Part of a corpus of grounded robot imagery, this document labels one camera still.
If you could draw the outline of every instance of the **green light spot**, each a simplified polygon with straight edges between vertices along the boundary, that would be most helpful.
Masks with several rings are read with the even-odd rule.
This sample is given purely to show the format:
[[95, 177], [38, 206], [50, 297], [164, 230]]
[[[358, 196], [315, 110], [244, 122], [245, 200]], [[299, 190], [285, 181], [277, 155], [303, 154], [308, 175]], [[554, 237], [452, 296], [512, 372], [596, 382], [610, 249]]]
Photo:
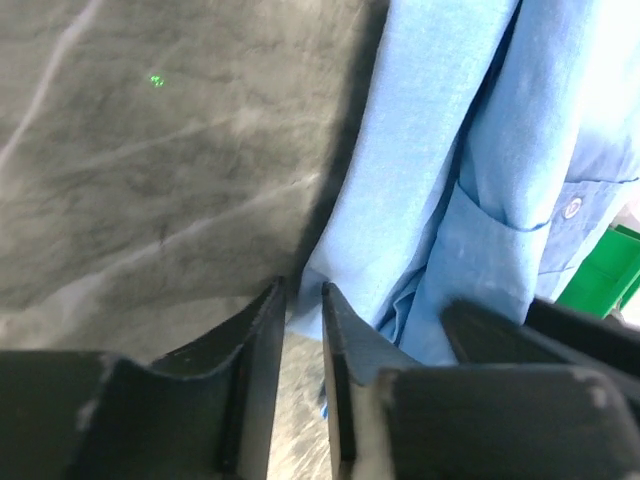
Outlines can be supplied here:
[[151, 81], [151, 84], [156, 88], [161, 87], [162, 85], [164, 85], [164, 79], [162, 77], [160, 77], [159, 75], [151, 75], [149, 77], [149, 80]]

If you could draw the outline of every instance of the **gray marble surface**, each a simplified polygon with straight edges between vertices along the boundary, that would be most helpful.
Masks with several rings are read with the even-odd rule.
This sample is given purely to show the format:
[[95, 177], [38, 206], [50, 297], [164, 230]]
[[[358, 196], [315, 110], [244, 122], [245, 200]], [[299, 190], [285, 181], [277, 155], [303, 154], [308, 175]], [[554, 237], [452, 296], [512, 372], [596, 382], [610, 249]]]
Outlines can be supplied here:
[[[295, 279], [383, 19], [376, 0], [0, 0], [0, 348], [146, 361]], [[328, 478], [321, 377], [320, 346], [288, 337], [270, 478]]]

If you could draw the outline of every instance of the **blue shirt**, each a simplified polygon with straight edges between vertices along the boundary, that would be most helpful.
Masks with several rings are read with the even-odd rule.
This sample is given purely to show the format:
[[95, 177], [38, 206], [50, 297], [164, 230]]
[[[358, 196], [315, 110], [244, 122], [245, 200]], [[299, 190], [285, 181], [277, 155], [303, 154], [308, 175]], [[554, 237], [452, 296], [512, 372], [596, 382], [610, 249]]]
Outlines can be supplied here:
[[638, 14], [625, 0], [393, 1], [289, 328], [321, 338], [331, 281], [402, 350], [446, 365], [451, 298], [517, 322], [534, 295], [555, 299], [638, 188]]

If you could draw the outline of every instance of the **shirt button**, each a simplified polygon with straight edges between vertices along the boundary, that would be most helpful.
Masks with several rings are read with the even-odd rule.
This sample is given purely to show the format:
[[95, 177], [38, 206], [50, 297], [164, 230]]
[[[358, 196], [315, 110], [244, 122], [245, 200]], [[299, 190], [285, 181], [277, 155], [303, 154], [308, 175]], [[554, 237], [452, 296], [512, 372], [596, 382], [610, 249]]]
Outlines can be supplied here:
[[580, 210], [580, 207], [582, 207], [582, 199], [574, 198], [573, 200], [571, 200], [569, 205], [565, 207], [564, 212], [562, 212], [562, 216], [569, 220], [570, 218], [576, 216], [576, 214]]

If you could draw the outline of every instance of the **green bin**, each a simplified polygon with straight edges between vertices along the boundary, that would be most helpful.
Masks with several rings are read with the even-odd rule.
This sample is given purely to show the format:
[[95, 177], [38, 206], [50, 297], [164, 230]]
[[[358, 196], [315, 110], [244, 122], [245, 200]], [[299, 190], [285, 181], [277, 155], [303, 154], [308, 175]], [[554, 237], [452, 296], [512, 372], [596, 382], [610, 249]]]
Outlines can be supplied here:
[[604, 318], [639, 287], [640, 233], [618, 226], [607, 229], [557, 303]]

